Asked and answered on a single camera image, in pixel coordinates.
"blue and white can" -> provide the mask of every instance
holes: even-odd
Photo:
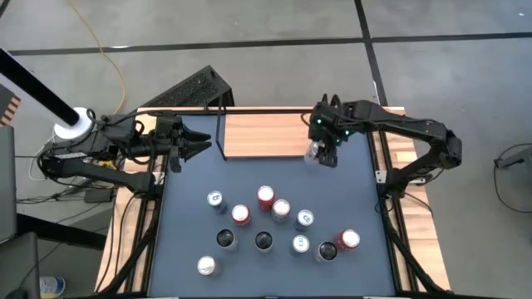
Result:
[[[216,213],[222,214],[227,211],[227,203],[224,201],[222,193],[218,190],[212,191],[207,195],[207,202]]]
[[[304,232],[314,222],[314,214],[307,209],[299,211],[294,224],[296,230]]]
[[[303,235],[295,236],[292,240],[292,255],[300,256],[310,248],[308,238]]]

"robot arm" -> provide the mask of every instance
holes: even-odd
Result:
[[[396,115],[368,100],[342,103],[334,95],[329,104],[327,95],[323,95],[310,115],[308,138],[318,142],[315,158],[319,163],[336,167],[337,146],[354,133],[379,130],[422,140],[431,147],[406,167],[387,171],[386,194],[401,198],[413,179],[424,178],[434,169],[452,169],[461,164],[461,140],[442,123]]]
[[[188,129],[180,116],[157,118],[154,130],[143,135],[135,128],[139,123],[129,115],[111,115],[97,123],[97,130],[77,140],[49,143],[45,146],[38,163],[41,171],[49,178],[69,178],[82,176],[119,186],[126,186],[131,192],[151,194],[154,192],[155,177],[152,173],[128,174],[120,170],[108,169],[82,158],[95,160],[115,160],[119,152],[127,159],[167,154],[170,169],[180,172],[180,159],[185,162],[211,146],[206,141],[210,135]]]

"gray floor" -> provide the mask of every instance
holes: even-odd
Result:
[[[532,31],[532,5],[525,0],[362,2],[374,37]],[[2,47],[94,46],[66,2],[50,1],[37,8],[38,3],[11,1],[0,18]],[[75,4],[104,46],[362,35],[355,6],[348,0],[94,0]],[[531,140],[525,128],[532,125],[528,117],[532,112],[532,87],[528,84],[532,39],[374,47],[389,104],[405,106],[415,117],[443,121],[464,143],[463,165],[427,188],[451,287],[465,294],[530,297],[532,218],[511,212],[497,201],[492,159],[510,145]],[[343,100],[375,97],[362,44],[152,51],[111,57],[126,79],[125,111],[208,64],[233,87],[237,105],[312,105],[323,92],[338,93]],[[111,113],[120,100],[116,74],[96,54],[17,59],[71,105],[90,106],[98,114]],[[33,154],[52,129],[46,118],[26,106],[13,124],[18,154]],[[426,148],[419,145],[418,149],[421,153]],[[53,183],[29,180],[27,163],[17,161],[19,198],[60,189]],[[500,173],[499,178],[508,203],[532,209],[529,173],[518,166]],[[87,207],[73,202],[19,208],[57,221]],[[94,229],[105,227],[108,214],[105,217],[101,211],[108,210],[109,206],[102,206],[86,215],[83,223]],[[83,267],[72,262],[75,254],[86,257]],[[43,263],[42,274],[64,276],[70,281],[70,294],[88,293],[99,254],[61,247]]]

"wooden table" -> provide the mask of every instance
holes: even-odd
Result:
[[[143,110],[156,110],[158,108],[140,108]],[[308,110],[312,107],[228,107],[229,111],[244,111],[257,110],[269,111],[273,110]],[[387,107],[387,110],[397,114],[405,114],[403,108]],[[203,108],[187,107],[175,108],[181,111],[199,111]],[[289,114],[229,114],[225,119],[225,137],[224,137],[224,152],[227,157],[260,157],[260,156],[303,156],[308,146],[308,127],[300,120],[301,113]],[[149,115],[139,115],[136,118],[145,126],[145,132],[155,128],[156,118]],[[411,139],[394,135],[386,134],[388,147],[390,149],[390,156],[392,158],[392,165],[397,168],[402,168],[409,164],[416,157],[414,143]],[[374,134],[375,147],[377,152],[377,159],[380,169],[386,169],[384,164],[384,156],[382,154],[382,143],[379,134]],[[126,172],[145,171],[146,167],[138,165],[132,161],[127,160],[124,166]],[[417,187],[409,185],[406,189],[409,194],[412,194],[425,203],[428,203],[426,191],[424,187]],[[111,265],[105,277],[101,289],[115,276],[115,265],[118,249],[117,232],[120,232],[120,220],[124,213],[127,201],[131,197],[131,192],[126,188],[120,188],[116,196],[115,212],[112,224],[115,228],[115,241],[113,242],[113,250],[111,254]],[[149,203],[146,211],[146,220],[144,230],[147,229],[153,213],[153,203]],[[432,221],[432,216],[425,207],[419,203],[405,197],[401,200],[401,207],[403,218],[405,221],[406,232],[410,243],[412,254],[417,261],[423,266],[425,271],[432,277],[432,279],[439,286],[450,289],[447,280],[447,274],[443,258],[441,256],[440,244],[436,235],[436,229]],[[130,207],[126,211],[124,226],[121,231],[122,244],[121,250],[118,254],[118,267],[127,260],[131,254],[133,239],[135,236],[135,228],[137,219],[139,218],[140,200],[134,199]],[[102,279],[103,273],[106,269],[107,261],[109,260],[111,250],[111,235],[107,236],[106,248],[101,257],[101,266],[98,273],[97,282]],[[396,250],[397,264],[401,278],[401,286],[403,290],[410,290],[406,274],[406,265],[402,259],[401,254]],[[141,278],[144,271],[145,252],[140,256],[135,270],[135,280],[133,281],[133,292],[138,292],[141,286]]]

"soda can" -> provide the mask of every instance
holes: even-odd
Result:
[[[314,222],[314,214],[307,209],[299,211],[294,224],[296,230],[304,232]]]
[[[290,217],[290,203],[285,199],[278,199],[273,203],[272,217],[277,223],[283,223]]]
[[[334,243],[323,242],[319,244],[314,253],[314,257],[318,262],[331,262],[337,255],[337,249]]]
[[[67,283],[62,277],[39,277],[39,287],[41,299],[52,299],[58,298],[65,291]]]
[[[198,261],[198,272],[203,276],[217,276],[221,273],[221,265],[213,257],[203,256]]]
[[[211,191],[209,195],[207,195],[207,202],[213,207],[216,213],[222,214],[227,211],[227,203],[223,199],[222,193],[218,190]]]
[[[310,165],[316,165],[319,164],[319,159],[316,158],[316,155],[319,151],[319,143],[317,141],[313,141],[308,145],[307,151],[305,152],[304,160],[307,164]]]
[[[299,256],[308,251],[310,248],[310,242],[308,238],[303,235],[295,236],[292,240],[292,254]]]
[[[338,235],[335,243],[343,250],[352,250],[360,244],[360,235],[354,229],[346,229]]]
[[[236,225],[246,225],[251,219],[248,207],[243,204],[237,204],[233,207],[231,211],[231,217]]]
[[[270,186],[262,186],[257,191],[257,199],[259,199],[259,207],[264,212],[272,210],[273,201],[275,200],[275,192]]]
[[[272,235],[268,232],[257,233],[257,236],[255,237],[255,246],[262,253],[270,252],[273,247]]]
[[[233,232],[228,229],[222,229],[216,235],[216,242],[223,249],[234,251],[239,247],[239,241],[236,239],[236,236]]]

